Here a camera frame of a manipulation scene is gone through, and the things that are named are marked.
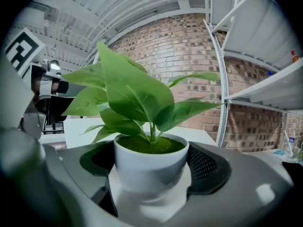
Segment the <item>artificial plant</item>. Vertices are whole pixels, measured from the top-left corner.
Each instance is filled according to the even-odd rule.
[[[101,63],[89,65],[62,75],[70,83],[87,86],[74,98],[62,115],[95,116],[100,114],[104,124],[91,126],[85,133],[101,128],[93,142],[121,133],[141,136],[150,144],[188,118],[219,104],[190,98],[174,102],[170,87],[186,78],[215,81],[216,73],[205,72],[177,78],[169,86],[147,75],[144,67],[125,55],[118,54],[98,43]],[[148,122],[150,136],[142,125]]]

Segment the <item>brick wall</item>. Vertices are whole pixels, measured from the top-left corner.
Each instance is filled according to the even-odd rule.
[[[168,84],[174,76],[195,72],[219,72],[215,50],[203,23],[204,15],[187,14],[160,19],[142,26],[116,41],[112,49],[142,64],[149,75]],[[216,33],[220,44],[225,32]],[[262,67],[234,58],[225,58],[230,94],[239,92],[267,78]],[[187,79],[172,87],[175,101],[205,97],[207,102],[221,101],[221,82]],[[303,132],[303,116],[292,124]],[[215,140],[220,109],[209,110],[183,122],[180,126],[206,130]],[[228,115],[224,146],[242,152],[276,148],[283,126],[275,111],[232,105]]]

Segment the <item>plant stem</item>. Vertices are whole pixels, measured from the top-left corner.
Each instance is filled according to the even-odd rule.
[[[144,132],[144,130],[143,130],[143,126],[141,126],[136,120],[133,120],[133,121],[134,121],[135,124],[137,124],[137,125],[139,126],[139,128],[140,128],[141,131],[142,131],[141,134],[140,134],[140,136],[143,137],[143,138],[146,138],[147,141],[148,141],[149,143],[151,143],[150,139],[147,137],[147,135],[145,134],[145,132]]]
[[[151,128],[151,143],[155,143],[156,140],[156,124],[152,124],[152,128]]]
[[[155,140],[155,143],[159,140],[159,138],[160,138],[160,136],[163,134],[163,132],[160,132],[159,134],[158,134],[158,136],[156,137],[156,140]]]

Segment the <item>ceiling light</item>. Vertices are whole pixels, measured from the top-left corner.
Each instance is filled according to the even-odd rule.
[[[54,70],[60,70],[60,65],[57,60],[52,60],[49,62],[51,64],[51,68]]]

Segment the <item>green moss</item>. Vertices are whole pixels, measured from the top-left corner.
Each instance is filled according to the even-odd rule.
[[[167,154],[185,147],[182,143],[165,137],[160,137],[155,144],[150,144],[140,136],[125,136],[117,142],[127,149],[147,154]]]

